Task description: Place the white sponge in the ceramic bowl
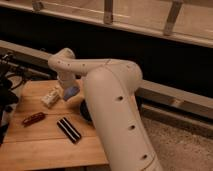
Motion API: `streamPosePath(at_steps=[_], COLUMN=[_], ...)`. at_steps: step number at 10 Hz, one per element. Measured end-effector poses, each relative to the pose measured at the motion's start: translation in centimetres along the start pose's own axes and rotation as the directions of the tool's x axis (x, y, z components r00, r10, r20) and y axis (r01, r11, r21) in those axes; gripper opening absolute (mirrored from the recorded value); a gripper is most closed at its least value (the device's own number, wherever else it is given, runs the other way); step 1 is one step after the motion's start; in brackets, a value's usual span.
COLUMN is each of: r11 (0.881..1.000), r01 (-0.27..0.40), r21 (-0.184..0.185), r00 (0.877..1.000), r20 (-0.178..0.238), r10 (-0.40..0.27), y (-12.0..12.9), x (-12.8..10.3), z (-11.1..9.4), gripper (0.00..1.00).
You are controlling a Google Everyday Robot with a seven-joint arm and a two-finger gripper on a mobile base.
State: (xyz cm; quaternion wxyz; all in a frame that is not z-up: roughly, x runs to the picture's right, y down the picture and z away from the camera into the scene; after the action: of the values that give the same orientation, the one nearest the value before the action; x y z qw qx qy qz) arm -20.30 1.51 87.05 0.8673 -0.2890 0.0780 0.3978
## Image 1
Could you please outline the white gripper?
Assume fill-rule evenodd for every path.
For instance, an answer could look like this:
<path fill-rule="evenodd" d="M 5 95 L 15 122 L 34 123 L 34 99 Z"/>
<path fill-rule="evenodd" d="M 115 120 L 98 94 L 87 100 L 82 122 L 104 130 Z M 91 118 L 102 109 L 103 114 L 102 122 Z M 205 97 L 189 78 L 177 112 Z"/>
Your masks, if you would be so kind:
<path fill-rule="evenodd" d="M 77 86 L 76 78 L 73 74 L 66 72 L 59 73 L 57 76 L 58 82 L 64 91 L 63 99 L 68 101 L 71 97 L 74 97 L 80 92 L 80 89 Z"/>

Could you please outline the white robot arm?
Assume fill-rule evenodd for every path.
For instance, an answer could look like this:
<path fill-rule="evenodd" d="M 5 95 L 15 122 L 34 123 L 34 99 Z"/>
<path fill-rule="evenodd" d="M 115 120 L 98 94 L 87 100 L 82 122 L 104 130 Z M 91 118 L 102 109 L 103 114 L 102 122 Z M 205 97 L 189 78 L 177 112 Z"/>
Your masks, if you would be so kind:
<path fill-rule="evenodd" d="M 163 171 L 132 100 L 142 82 L 140 67 L 129 60 L 77 59 L 68 48 L 48 59 L 63 89 L 83 77 L 92 122 L 111 171 Z"/>

